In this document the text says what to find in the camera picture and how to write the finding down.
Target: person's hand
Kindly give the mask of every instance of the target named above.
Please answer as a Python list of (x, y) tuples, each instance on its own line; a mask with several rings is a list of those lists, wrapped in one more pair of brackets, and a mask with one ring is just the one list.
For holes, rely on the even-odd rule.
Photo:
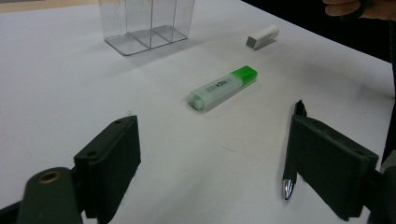
[[(329, 16), (344, 16), (356, 11), (359, 0), (322, 0), (327, 4), (325, 11)], [(367, 0), (362, 18), (396, 21), (396, 0)]]

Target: white highlighter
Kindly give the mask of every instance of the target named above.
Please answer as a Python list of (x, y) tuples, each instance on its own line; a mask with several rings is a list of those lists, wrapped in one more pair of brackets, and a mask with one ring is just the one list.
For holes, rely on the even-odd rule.
[(228, 94), (247, 85), (257, 77), (257, 71), (244, 66), (230, 74), (216, 79), (194, 91), (189, 95), (189, 103), (195, 109), (205, 109), (223, 99)]
[(279, 29), (275, 25), (270, 25), (269, 27), (250, 35), (247, 38), (247, 46), (253, 49), (259, 49), (263, 44), (274, 39), (279, 34)]

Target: white table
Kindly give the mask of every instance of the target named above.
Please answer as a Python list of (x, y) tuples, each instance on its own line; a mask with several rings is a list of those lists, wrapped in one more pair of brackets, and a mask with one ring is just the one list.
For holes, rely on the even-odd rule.
[[(276, 41), (245, 46), (271, 24)], [(187, 104), (246, 64), (256, 82), (206, 112)], [(345, 223), (301, 178), (282, 199), (293, 105), (382, 155), (393, 96), (389, 63), (239, 0), (197, 0), (188, 40), (132, 57), (104, 42), (97, 5), (0, 14), (0, 207), (137, 115), (142, 163), (112, 223)]]

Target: clear plastic container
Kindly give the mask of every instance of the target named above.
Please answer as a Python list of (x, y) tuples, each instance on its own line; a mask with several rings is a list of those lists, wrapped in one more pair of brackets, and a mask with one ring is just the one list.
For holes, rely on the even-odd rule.
[(187, 39), (195, 0), (99, 0), (104, 38), (122, 55)]

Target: dark background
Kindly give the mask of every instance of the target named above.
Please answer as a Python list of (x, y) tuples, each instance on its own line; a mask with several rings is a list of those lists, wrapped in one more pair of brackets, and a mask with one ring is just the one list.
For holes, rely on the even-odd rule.
[(387, 21), (369, 19), (340, 21), (338, 17), (326, 15), (325, 5), (321, 0), (242, 1), (342, 45), (390, 62)]

